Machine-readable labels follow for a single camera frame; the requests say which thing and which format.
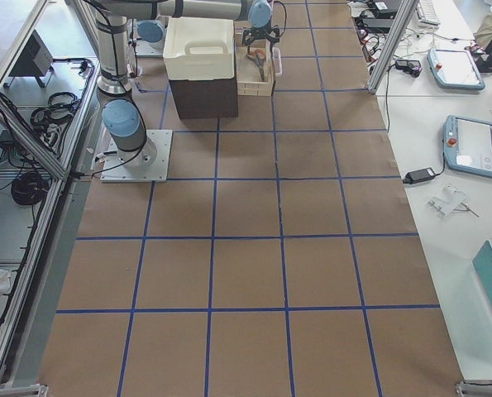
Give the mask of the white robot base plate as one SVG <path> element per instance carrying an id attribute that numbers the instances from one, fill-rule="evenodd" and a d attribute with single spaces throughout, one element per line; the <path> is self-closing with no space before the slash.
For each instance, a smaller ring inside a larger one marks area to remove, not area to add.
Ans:
<path id="1" fill-rule="evenodd" d="M 106 170 L 98 175 L 103 183 L 165 182 L 167 180 L 173 132 L 150 129 L 146 135 L 147 140 L 142 151 L 126 165 L 122 160 L 130 160 L 135 152 L 131 154 L 119 152 L 114 140 L 109 139 L 107 151 L 114 151 L 114 154 L 105 158 Z"/>

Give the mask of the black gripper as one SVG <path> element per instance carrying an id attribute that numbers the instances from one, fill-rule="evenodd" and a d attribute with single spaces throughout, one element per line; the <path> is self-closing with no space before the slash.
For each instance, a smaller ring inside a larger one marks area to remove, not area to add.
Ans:
<path id="1" fill-rule="evenodd" d="M 254 55 L 251 45 L 258 40 L 267 40 L 270 43 L 270 54 L 273 54 L 274 45 L 279 43 L 279 27 L 266 25 L 263 27 L 250 27 L 242 32 L 241 43 L 246 46 L 247 55 Z"/>

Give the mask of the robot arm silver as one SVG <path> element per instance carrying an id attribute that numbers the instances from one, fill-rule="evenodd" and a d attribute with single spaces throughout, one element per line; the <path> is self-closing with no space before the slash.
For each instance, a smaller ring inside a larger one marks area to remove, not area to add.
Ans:
<path id="1" fill-rule="evenodd" d="M 98 37 L 98 98 L 104 126 L 117 145 L 120 165 L 149 158 L 144 119 L 133 103 L 127 61 L 127 22 L 155 22 L 158 17 L 193 17 L 247 21 L 254 32 L 271 23 L 267 1 L 87 1 L 95 11 Z"/>

